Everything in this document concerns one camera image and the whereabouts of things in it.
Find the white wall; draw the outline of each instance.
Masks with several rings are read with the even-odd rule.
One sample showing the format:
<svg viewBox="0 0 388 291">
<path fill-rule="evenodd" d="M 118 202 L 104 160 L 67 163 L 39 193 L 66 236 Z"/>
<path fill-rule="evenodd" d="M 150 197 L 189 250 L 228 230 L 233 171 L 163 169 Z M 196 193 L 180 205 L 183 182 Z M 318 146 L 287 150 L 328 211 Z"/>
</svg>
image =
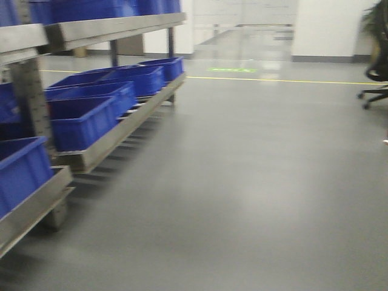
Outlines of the white wall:
<svg viewBox="0 0 388 291">
<path fill-rule="evenodd" d="M 93 44 L 87 47 L 88 50 L 110 50 L 109 42 L 102 42 L 100 44 Z"/>
<path fill-rule="evenodd" d="M 365 52 L 368 39 L 360 39 L 361 17 L 374 2 L 299 0 L 292 55 L 353 56 Z"/>
<path fill-rule="evenodd" d="M 219 27 L 215 28 L 213 24 L 198 24 L 194 26 L 194 44 L 201 44 L 209 39 L 214 38 L 215 30 L 217 33 L 223 33 L 233 28 L 232 25 L 220 24 Z"/>
<path fill-rule="evenodd" d="M 195 0 L 195 24 L 293 24 L 298 0 Z"/>
<path fill-rule="evenodd" d="M 175 27 L 175 53 L 192 54 L 193 43 L 193 0 L 181 0 L 182 11 L 186 12 L 184 25 Z M 144 34 L 145 53 L 167 53 L 167 30 Z"/>
</svg>

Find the shelf post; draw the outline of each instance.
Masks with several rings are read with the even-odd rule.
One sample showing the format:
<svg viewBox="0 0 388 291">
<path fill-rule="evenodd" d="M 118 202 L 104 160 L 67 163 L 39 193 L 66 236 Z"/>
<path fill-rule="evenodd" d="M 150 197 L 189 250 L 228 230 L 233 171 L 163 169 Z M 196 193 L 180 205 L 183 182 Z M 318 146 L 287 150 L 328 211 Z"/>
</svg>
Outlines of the shelf post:
<svg viewBox="0 0 388 291">
<path fill-rule="evenodd" d="M 28 0 L 17 0 L 15 4 L 22 24 L 30 24 Z M 30 136 L 46 136 L 47 151 L 51 159 L 55 159 L 57 153 L 54 146 L 50 115 L 43 93 L 38 60 L 29 59 L 11 64 L 10 73 L 23 128 Z"/>
<path fill-rule="evenodd" d="M 117 40 L 110 41 L 110 60 L 112 63 L 112 67 L 119 66 L 119 60 L 117 55 Z"/>
<path fill-rule="evenodd" d="M 169 27 L 168 29 L 168 46 L 169 46 L 169 58 L 173 58 L 175 56 L 175 49 L 174 49 L 174 28 Z M 173 105 L 175 103 L 175 94 L 171 95 L 171 97 L 168 99 L 169 102 L 171 102 Z"/>
<path fill-rule="evenodd" d="M 169 37 L 169 58 L 173 58 L 175 55 L 174 50 L 174 28 L 168 28 L 168 37 Z"/>
</svg>

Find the gray epoxy floor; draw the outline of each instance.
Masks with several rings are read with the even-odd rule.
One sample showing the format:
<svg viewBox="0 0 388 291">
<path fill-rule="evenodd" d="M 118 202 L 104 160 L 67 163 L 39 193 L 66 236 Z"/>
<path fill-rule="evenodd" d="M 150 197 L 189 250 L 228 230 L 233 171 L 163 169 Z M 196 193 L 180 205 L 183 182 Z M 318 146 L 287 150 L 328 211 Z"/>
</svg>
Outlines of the gray epoxy floor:
<svg viewBox="0 0 388 291">
<path fill-rule="evenodd" d="M 45 70 L 108 64 L 42 59 Z M 207 72 L 233 64 L 258 71 Z M 186 67 L 189 76 L 367 81 L 358 64 Z M 42 75 L 50 84 L 68 73 Z M 75 178 L 59 233 L 37 227 L 0 261 L 0 290 L 386 291 L 388 103 L 362 110 L 363 88 L 187 79 L 174 109 Z"/>
</svg>

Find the shelf frame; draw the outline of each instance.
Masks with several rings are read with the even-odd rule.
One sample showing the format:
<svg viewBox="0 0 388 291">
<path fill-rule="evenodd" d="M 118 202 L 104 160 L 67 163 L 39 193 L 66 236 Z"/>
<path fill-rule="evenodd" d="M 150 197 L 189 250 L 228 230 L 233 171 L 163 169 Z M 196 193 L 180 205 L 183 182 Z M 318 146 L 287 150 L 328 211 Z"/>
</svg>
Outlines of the shelf frame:
<svg viewBox="0 0 388 291">
<path fill-rule="evenodd" d="M 0 65 L 36 58 L 48 43 L 42 24 L 0 27 Z"/>
<path fill-rule="evenodd" d="M 109 156 L 120 143 L 134 132 L 151 114 L 164 102 L 168 101 L 175 91 L 183 84 L 186 74 L 172 81 L 155 96 L 150 96 L 148 101 L 136 112 L 122 120 L 111 131 L 96 141 L 88 149 L 76 152 L 59 152 L 56 160 L 59 164 L 67 164 L 73 173 L 90 173 L 98 164 Z"/>
<path fill-rule="evenodd" d="M 73 190 L 68 166 L 53 167 L 54 176 L 17 208 L 0 219 L 0 258 L 15 246 L 37 223 L 59 206 Z"/>
<path fill-rule="evenodd" d="M 61 22 L 45 26 L 49 45 L 41 53 L 54 53 L 86 45 L 115 41 L 183 24 L 185 13 L 131 16 Z"/>
</svg>

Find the blue plastic crate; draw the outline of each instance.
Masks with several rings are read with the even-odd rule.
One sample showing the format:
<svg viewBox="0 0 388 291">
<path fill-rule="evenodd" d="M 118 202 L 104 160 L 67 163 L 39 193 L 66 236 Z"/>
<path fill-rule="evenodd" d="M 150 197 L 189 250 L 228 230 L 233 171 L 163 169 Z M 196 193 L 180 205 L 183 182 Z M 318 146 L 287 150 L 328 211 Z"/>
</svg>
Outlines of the blue plastic crate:
<svg viewBox="0 0 388 291">
<path fill-rule="evenodd" d="M 164 67 L 164 80 L 171 82 L 183 73 L 183 58 L 156 59 L 154 61 L 140 62 L 148 67 Z"/>
<path fill-rule="evenodd" d="M 0 140 L 18 139 L 28 137 L 23 129 L 20 115 L 12 116 L 0 122 Z"/>
<path fill-rule="evenodd" d="M 164 13 L 181 12 L 181 3 L 179 0 L 163 0 Z"/>
<path fill-rule="evenodd" d="M 19 25 L 20 20 L 12 0 L 0 0 L 0 26 Z"/>
<path fill-rule="evenodd" d="M 0 84 L 0 122 L 15 116 L 18 112 L 12 83 Z"/>
<path fill-rule="evenodd" d="M 140 15 L 163 14 L 163 0 L 139 0 L 138 8 Z"/>
<path fill-rule="evenodd" d="M 121 65 L 119 67 L 107 67 L 107 68 L 93 69 L 93 70 L 77 73 L 74 75 L 82 75 L 82 74 L 88 74 L 88 73 L 99 73 L 99 72 L 110 73 L 110 72 L 115 71 L 115 70 L 123 70 L 123 69 L 130 69 L 130 68 L 136 68 L 136 67 L 140 67 L 140 66 L 137 64 L 136 65 Z"/>
<path fill-rule="evenodd" d="M 53 24 L 51 0 L 29 0 L 31 20 L 33 23 Z"/>
<path fill-rule="evenodd" d="M 8 211 L 53 176 L 45 141 L 35 137 L 0 142 L 0 200 Z"/>
<path fill-rule="evenodd" d="M 49 101 L 58 151 L 85 150 L 116 124 L 113 98 Z"/>
<path fill-rule="evenodd" d="M 158 93 L 164 85 L 163 67 L 137 67 L 111 72 L 101 78 L 98 83 L 120 83 L 133 81 L 135 95 L 150 96 Z"/>
<path fill-rule="evenodd" d="M 77 75 L 70 75 L 60 80 L 59 82 L 52 84 L 51 86 L 46 88 L 45 91 L 50 91 L 53 89 L 57 90 L 57 89 L 70 88 L 70 87 L 93 85 L 95 82 L 97 82 L 107 74 L 109 74 L 109 72 L 103 71 L 103 72 L 95 72 L 95 73 L 82 73 L 82 74 L 79 73 Z"/>
<path fill-rule="evenodd" d="M 56 99 L 81 99 L 112 96 L 114 97 L 113 106 L 116 117 L 120 117 L 136 103 L 135 87 L 133 82 L 111 83 L 103 85 L 92 85 L 77 87 L 69 90 Z"/>
<path fill-rule="evenodd" d="M 61 97 L 59 97 L 61 94 L 73 90 L 78 87 L 64 87 L 64 88 L 47 88 L 44 90 L 44 94 L 46 96 L 46 100 L 51 101 L 51 100 L 61 100 Z"/>
<path fill-rule="evenodd" d="M 137 0 L 52 0 L 56 22 L 136 16 Z"/>
</svg>

